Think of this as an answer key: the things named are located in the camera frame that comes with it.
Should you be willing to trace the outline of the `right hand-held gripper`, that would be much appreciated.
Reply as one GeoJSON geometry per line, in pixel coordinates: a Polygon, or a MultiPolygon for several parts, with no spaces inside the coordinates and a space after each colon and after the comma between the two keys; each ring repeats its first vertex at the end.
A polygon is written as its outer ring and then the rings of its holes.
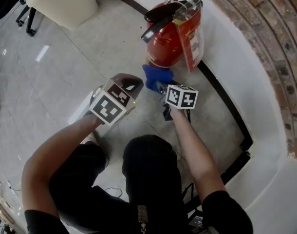
{"type": "Polygon", "coordinates": [[[161,95],[166,95],[163,112],[165,121],[171,121],[172,117],[170,115],[171,106],[179,110],[185,110],[186,116],[189,121],[190,110],[193,110],[196,105],[198,98],[198,91],[192,87],[185,85],[171,85],[166,82],[156,81],[156,92],[161,95]]]}

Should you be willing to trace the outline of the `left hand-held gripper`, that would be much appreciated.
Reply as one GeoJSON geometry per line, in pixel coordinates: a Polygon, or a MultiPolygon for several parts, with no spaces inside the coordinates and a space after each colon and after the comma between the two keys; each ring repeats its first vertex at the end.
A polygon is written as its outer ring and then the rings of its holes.
{"type": "Polygon", "coordinates": [[[135,99],[143,87],[144,83],[139,77],[119,73],[96,90],[89,110],[112,126],[135,108],[135,99]]]}

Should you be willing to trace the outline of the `blue cloth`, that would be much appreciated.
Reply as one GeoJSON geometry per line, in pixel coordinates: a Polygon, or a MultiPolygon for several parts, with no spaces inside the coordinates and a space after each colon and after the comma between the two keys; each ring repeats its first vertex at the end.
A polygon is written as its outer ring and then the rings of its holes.
{"type": "Polygon", "coordinates": [[[174,73],[170,69],[160,69],[147,64],[142,65],[142,69],[146,76],[145,85],[150,90],[160,92],[157,83],[173,84],[174,73]]]}

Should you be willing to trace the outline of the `red fire extinguisher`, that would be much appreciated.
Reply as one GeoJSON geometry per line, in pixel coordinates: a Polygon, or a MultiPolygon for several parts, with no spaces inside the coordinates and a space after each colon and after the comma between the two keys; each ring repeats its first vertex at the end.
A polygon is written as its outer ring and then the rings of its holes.
{"type": "Polygon", "coordinates": [[[146,55],[150,63],[157,67],[170,68],[185,59],[173,17],[186,2],[165,0],[144,15],[148,29],[141,39],[147,44],[146,55]]]}

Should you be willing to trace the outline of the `red tag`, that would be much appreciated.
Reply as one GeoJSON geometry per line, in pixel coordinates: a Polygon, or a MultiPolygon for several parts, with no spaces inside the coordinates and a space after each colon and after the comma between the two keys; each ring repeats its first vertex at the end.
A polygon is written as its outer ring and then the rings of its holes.
{"type": "Polygon", "coordinates": [[[190,0],[182,4],[173,17],[189,72],[194,71],[204,54],[202,8],[201,0],[190,0]]]}

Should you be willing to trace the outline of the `person's right forearm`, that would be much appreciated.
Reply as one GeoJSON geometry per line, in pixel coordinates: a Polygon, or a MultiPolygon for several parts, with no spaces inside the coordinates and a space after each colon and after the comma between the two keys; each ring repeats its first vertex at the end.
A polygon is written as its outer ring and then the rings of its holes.
{"type": "Polygon", "coordinates": [[[211,152],[197,135],[185,114],[181,110],[171,107],[170,115],[174,121],[180,147],[184,152],[200,201],[204,201],[213,192],[225,191],[211,152]]]}

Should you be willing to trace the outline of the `person's left forearm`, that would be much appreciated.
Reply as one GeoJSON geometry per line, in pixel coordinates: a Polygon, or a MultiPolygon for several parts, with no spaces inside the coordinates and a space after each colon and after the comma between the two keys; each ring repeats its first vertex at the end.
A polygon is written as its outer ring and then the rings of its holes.
{"type": "Polygon", "coordinates": [[[25,210],[59,217],[49,191],[50,179],[75,148],[101,124],[103,122],[97,116],[86,115],[38,147],[26,161],[21,176],[21,196],[25,210]]]}

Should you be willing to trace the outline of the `person's black trousers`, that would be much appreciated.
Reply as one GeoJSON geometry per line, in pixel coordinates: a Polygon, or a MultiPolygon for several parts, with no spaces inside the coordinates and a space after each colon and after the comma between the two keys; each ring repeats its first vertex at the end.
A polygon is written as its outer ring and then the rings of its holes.
{"type": "Polygon", "coordinates": [[[122,173],[128,202],[94,184],[105,165],[101,147],[87,142],[55,172],[49,190],[63,221],[86,234],[141,234],[138,207],[145,206],[145,234],[187,233],[177,156],[168,142],[144,135],[127,144],[122,173]]]}

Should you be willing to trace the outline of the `black baseboard strip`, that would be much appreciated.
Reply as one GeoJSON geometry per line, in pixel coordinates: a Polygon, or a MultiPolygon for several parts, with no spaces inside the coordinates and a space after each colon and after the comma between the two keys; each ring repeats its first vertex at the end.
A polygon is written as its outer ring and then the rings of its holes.
{"type": "MultiPolygon", "coordinates": [[[[142,15],[144,15],[148,9],[140,5],[134,0],[121,0],[122,2],[126,3],[142,15]]],[[[210,71],[208,66],[201,61],[200,64],[198,64],[198,69],[202,72],[202,74],[205,76],[205,78],[210,82],[210,84],[213,86],[213,88],[216,90],[226,107],[228,108],[229,112],[233,116],[234,120],[236,121],[240,131],[243,134],[243,141],[240,143],[240,148],[243,151],[243,154],[241,154],[233,163],[232,165],[221,175],[222,181],[224,184],[228,183],[249,161],[250,155],[248,153],[249,148],[252,146],[253,141],[249,134],[249,131],[242,119],[242,117],[239,114],[239,111],[237,110],[236,106],[234,105],[233,101],[225,91],[225,89],[222,87],[222,85],[219,83],[219,81],[216,79],[214,74],[210,71]]]]}

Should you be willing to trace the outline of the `cream trash bin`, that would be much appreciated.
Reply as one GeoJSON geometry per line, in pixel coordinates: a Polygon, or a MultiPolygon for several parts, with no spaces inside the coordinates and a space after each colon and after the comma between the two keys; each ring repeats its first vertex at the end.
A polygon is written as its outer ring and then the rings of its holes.
{"type": "Polygon", "coordinates": [[[96,0],[26,0],[26,3],[70,31],[92,17],[98,9],[96,0]]]}

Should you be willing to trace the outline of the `person's black shirt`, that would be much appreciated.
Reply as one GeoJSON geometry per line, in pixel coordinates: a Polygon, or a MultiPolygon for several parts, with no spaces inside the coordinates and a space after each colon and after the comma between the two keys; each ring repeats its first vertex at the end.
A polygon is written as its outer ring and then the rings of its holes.
{"type": "MultiPolygon", "coordinates": [[[[242,207],[227,192],[217,191],[206,197],[202,204],[203,229],[209,234],[253,234],[253,225],[242,207]]],[[[47,213],[28,210],[25,212],[29,234],[70,234],[61,220],[47,213]]],[[[142,234],[132,232],[131,226],[111,225],[119,234],[142,234]]],[[[172,226],[168,230],[165,225],[157,229],[146,227],[144,234],[189,234],[172,226]]]]}

